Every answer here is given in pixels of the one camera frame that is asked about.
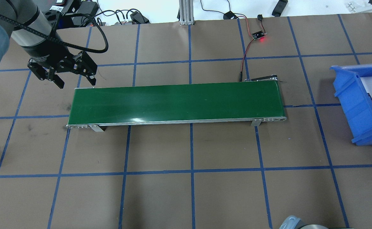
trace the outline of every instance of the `green conveyor belt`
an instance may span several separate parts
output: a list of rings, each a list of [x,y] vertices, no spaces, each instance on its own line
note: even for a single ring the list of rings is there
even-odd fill
[[[278,81],[76,89],[68,127],[285,120]]]

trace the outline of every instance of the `blue plastic bin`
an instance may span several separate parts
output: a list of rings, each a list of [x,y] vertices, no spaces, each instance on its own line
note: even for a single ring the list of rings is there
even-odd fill
[[[372,145],[372,64],[332,66],[339,97],[356,145]]]

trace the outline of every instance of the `white floor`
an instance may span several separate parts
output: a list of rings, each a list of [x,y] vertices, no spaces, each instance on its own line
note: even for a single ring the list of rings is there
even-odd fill
[[[247,17],[257,17],[262,14],[264,17],[272,17],[272,10],[278,0],[229,0],[231,11],[243,13]],[[351,0],[289,0],[282,12],[282,16],[304,16],[304,15],[325,15],[350,13],[346,8],[346,3]],[[227,12],[227,0],[202,0],[205,9]],[[175,22],[179,10],[178,0],[99,0],[100,8],[103,10],[131,9],[135,8],[147,17],[151,23]],[[195,20],[214,20],[222,19],[223,15],[215,12],[205,12],[202,10],[200,0],[193,1]],[[117,22],[115,16],[100,16],[107,25]]]

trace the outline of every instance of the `sticker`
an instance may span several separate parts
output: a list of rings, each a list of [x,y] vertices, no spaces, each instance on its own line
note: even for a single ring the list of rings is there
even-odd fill
[[[57,10],[57,11],[61,12],[63,10],[63,6],[52,6],[51,10]]]

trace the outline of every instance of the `grid floor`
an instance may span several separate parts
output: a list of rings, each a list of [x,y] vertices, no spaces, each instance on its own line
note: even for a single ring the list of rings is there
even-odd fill
[[[372,146],[351,143],[328,69],[372,63],[372,13],[263,22],[244,77],[277,74],[288,120],[255,128],[66,129],[73,88],[89,83],[37,80],[11,41],[0,64],[0,228],[278,228],[289,215],[372,228]],[[97,87],[237,81],[249,41],[243,20],[103,29],[110,50],[90,54]],[[103,45],[91,28],[59,34]]]

